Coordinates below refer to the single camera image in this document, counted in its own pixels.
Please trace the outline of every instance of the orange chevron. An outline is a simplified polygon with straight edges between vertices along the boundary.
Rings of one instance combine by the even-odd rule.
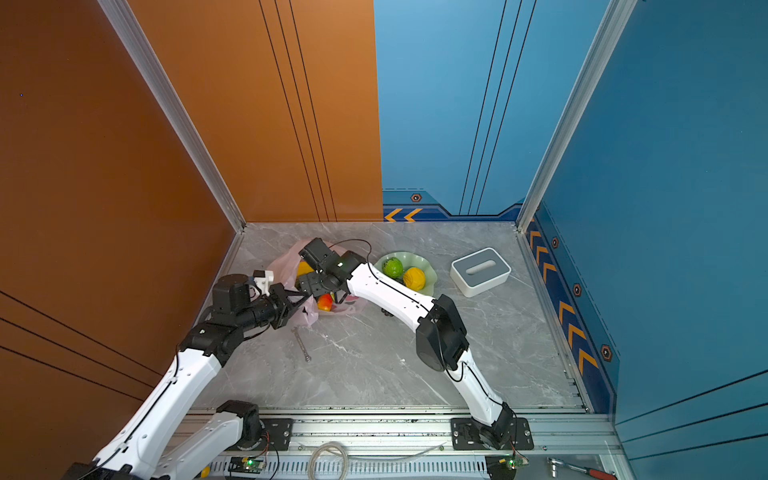
[[[539,260],[541,259],[541,252],[549,253],[549,250],[547,250],[546,247],[536,247],[536,265],[539,265]]]
[[[541,232],[533,231],[531,232],[531,250],[533,250],[533,237],[540,237]]]
[[[592,357],[589,353],[586,353],[584,350],[579,349],[578,350],[578,371],[580,374],[584,375],[584,361],[587,360],[589,363],[594,365],[596,369],[599,369],[598,361]]]
[[[413,216],[416,215],[418,212],[420,212],[422,210],[424,210],[424,209],[417,208],[416,210],[414,210],[410,214],[406,215],[406,220],[409,221],[409,222],[415,222],[416,220],[413,220]]]
[[[553,272],[557,272],[558,269],[554,268],[554,265],[551,263],[544,262],[544,283],[547,283],[547,270],[552,270]]]
[[[571,346],[571,348],[574,347],[574,333],[576,335],[579,335],[583,339],[587,339],[587,337],[584,335],[584,331],[581,329],[576,328],[573,323],[568,325],[568,345]]]
[[[395,215],[399,214],[401,210],[402,210],[402,208],[396,208],[396,209],[392,210],[391,212],[389,212],[389,215],[384,217],[384,219],[385,220],[389,220],[390,222],[396,222],[397,220],[393,219],[392,217],[394,217]]]
[[[576,312],[574,311],[574,307],[572,307],[572,306],[568,305],[567,303],[561,301],[560,302],[560,324],[561,325],[563,324],[563,310],[567,310],[567,311],[573,313],[574,315],[576,315]]]

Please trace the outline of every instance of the blue decorative border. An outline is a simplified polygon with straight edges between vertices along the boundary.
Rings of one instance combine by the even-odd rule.
[[[453,215],[424,190],[384,190],[385,222],[514,222],[521,207],[514,204],[498,215]]]
[[[569,275],[570,272],[575,272],[575,268],[565,253],[559,237],[558,248],[552,247],[552,239],[555,237],[558,236],[554,224],[546,209],[541,208],[526,229],[526,241],[533,253],[538,272],[547,287],[549,300],[558,314],[563,335],[571,347],[571,354],[587,388],[592,407],[596,413],[613,415],[616,406],[616,390],[615,383],[609,378],[611,375],[608,370],[617,375],[619,359],[614,353],[610,362],[603,360],[600,348],[608,345],[612,352],[615,352],[615,348],[610,343],[603,343],[604,340],[607,342],[608,337],[601,323],[597,326],[584,321],[583,311],[594,311],[594,307],[584,287],[582,287],[581,296],[574,298],[571,287],[573,283],[569,283],[565,276],[575,278],[574,283],[580,283],[582,286],[583,283],[578,281],[577,276]]]

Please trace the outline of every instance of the plastic bag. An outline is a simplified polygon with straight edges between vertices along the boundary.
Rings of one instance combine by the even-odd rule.
[[[293,245],[293,247],[290,248],[290,250],[285,252],[277,260],[270,263],[270,265],[265,269],[272,270],[275,273],[275,282],[282,283],[286,287],[286,290],[295,289],[296,272],[299,269],[299,263],[301,263],[302,260],[299,252],[311,241],[311,238],[306,240],[299,240]],[[339,247],[338,245],[331,247],[331,244],[328,242],[326,242],[326,245],[339,255],[342,255],[346,252],[346,249]],[[367,304],[368,300],[364,300],[353,295],[347,295],[343,302],[334,303],[331,307],[331,311],[326,312],[319,310],[317,308],[317,302],[315,302],[315,299],[310,297],[306,302],[304,302],[302,307],[299,308],[299,311],[290,318],[288,323],[291,326],[309,326],[317,321],[318,315],[338,316],[360,313]]]

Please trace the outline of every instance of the scalloped bowl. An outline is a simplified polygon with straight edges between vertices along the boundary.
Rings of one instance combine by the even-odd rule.
[[[412,266],[420,268],[422,272],[424,272],[425,284],[424,288],[419,290],[419,293],[423,295],[434,296],[437,273],[435,273],[435,269],[432,268],[432,265],[429,264],[429,261],[426,258],[420,257],[419,255],[411,252],[388,253],[384,257],[379,258],[379,261],[377,261],[373,266],[375,266],[379,272],[382,272],[383,275],[384,272],[382,271],[382,268],[384,267],[384,262],[392,257],[397,257],[400,259],[402,262],[403,272],[407,272],[408,269]]]

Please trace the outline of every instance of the marble surface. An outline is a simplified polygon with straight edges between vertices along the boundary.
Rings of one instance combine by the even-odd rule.
[[[470,348],[490,385],[510,406],[580,406],[531,286],[510,223],[251,223],[230,269],[263,269],[296,241],[364,238],[371,261],[393,251],[425,257],[438,274],[435,297],[449,295],[466,325]],[[365,255],[364,243],[344,247]],[[449,276],[453,260],[494,247],[512,272],[506,283],[465,298]],[[452,382],[416,355],[414,334],[369,304],[354,316],[323,317],[299,329],[307,363],[290,328],[241,345],[197,398],[197,407],[228,399],[262,407],[466,407]]]

